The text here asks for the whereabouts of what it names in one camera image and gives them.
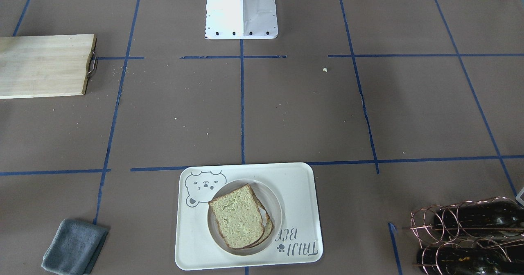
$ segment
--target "bread crust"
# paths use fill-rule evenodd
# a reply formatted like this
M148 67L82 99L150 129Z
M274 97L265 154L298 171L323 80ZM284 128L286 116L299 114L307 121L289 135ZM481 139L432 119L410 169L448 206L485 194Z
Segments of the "bread crust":
M241 187L239 187L239 188L237 188L237 189L231 191L230 193L233 193L233 192L235 192L235 191L238 191L238 190L244 188L245 186L247 186L247 187L249 188L249 192L251 193L251 197L253 198L253 200L255 201L255 203L256 203L257 201L260 202L260 201L258 200L257 196L255 195L255 192L253 191L253 188L251 188L251 185L249 185L249 184L246 184L246 185L244 185L244 186L241 186ZM222 198L225 198L226 195L227 195L227 194L222 195L222 196L219 196L219 197L217 197L217 198L215 198L215 199L213 199L213 200L211 200L211 201L208 202L208 205L210 206L211 211L213 212L213 215L215 215L215 217L216 217L217 215L215 214L215 210L213 210L213 207L211 206L211 203L213 203L213 202L215 202L215 201L217 201L217 200L220 200L220 199L222 199ZM260 240L260 238L262 238L262 236L264 236L264 225L263 225L262 222L261 222L261 223L260 223L260 227L262 227L262 234L260 235L260 237L258 237L258 238L254 241L254 243L250 243L249 245L247 245L247 246L243 246L243 247L231 247L231 245L228 244L228 242L225 240L225 238L224 238L224 234L222 234L221 226L220 226L220 222L219 222L219 220L217 219L216 221L217 221L217 225L218 225L218 229L219 229L219 234L220 234L221 238L224 240L224 242L226 243L226 245L227 245L230 249L244 249L244 248L247 248L248 246L250 246L250 245L256 243L258 240Z
M262 204L262 202L260 202L260 200L256 196L255 196L255 199L256 199L257 205L260 206L266 212L266 219L268 221L271 221L271 217L269 216L269 214L268 214L266 208L264 207L264 205ZM266 234L266 227L264 227L264 232L262 233L262 236L260 236L260 238L258 238L258 240L255 241L254 243L251 243L250 245L248 245L246 247L243 247L243 249L255 247L255 246L263 243L264 241L266 241L266 239L269 238L269 236L271 236L271 232L273 232L273 229L275 229L275 223L273 223L273 221L271 221L271 229L269 230L269 235L266 238L262 239L264 237L264 234Z

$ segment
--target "round plate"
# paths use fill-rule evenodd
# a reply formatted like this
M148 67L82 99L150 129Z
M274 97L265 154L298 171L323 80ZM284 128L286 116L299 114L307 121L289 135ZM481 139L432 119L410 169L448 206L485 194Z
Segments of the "round plate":
M230 193L231 191L238 189L246 184L249 184L251 188L253 189L253 192L257 196L258 200L262 203L264 208L266 208L267 213L269 214L269 217L271 218L271 221L273 222L274 228L271 234L269 235L264 242L261 244L251 247L251 248L245 248L245 249L232 249L229 248L224 239L219 234L219 227L217 225L217 218L215 217L215 214L211 210L211 207L208 210L208 227L209 232L211 233L211 236L215 240L215 242L221 247L223 250L227 251L228 253L232 253L234 255L238 256L249 256L254 255L255 253L258 253L262 250L264 250L266 247L271 244L273 239L275 239L275 235L277 234L278 230L280 229L282 225L282 208L280 207L280 202L278 202L277 197L275 196L275 193L271 189L269 189L268 186L264 185L263 183L260 183L256 180L251 179L241 179L241 180L234 180L233 182L230 182L228 184L225 184L213 197L213 199L225 195L227 193Z

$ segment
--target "bear cartoon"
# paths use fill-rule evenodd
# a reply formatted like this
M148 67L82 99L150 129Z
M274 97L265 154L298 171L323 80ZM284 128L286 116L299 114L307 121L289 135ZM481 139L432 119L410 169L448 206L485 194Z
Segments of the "bear cartoon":
M222 171L218 173L211 171L200 172L198 174L191 172L191 175L185 178L185 187L189 194L185 203L189 207L195 207L199 203L212 200L217 191L221 189L226 182L226 176L222 174Z

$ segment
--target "gray cloth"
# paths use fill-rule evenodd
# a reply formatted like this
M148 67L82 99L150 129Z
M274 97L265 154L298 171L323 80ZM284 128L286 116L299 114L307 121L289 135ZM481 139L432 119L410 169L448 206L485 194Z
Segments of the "gray cloth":
M67 219L60 223L42 268L60 275L89 274L102 250L107 229Z

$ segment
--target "metal handle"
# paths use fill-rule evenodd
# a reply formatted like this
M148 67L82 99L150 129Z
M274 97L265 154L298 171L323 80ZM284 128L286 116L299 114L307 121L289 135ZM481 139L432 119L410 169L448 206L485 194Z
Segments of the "metal handle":
M95 51L91 50L91 53L93 55L91 56L91 62L89 64L88 78L90 78L97 71L97 66L98 66L98 58L97 58L97 55L95 54Z

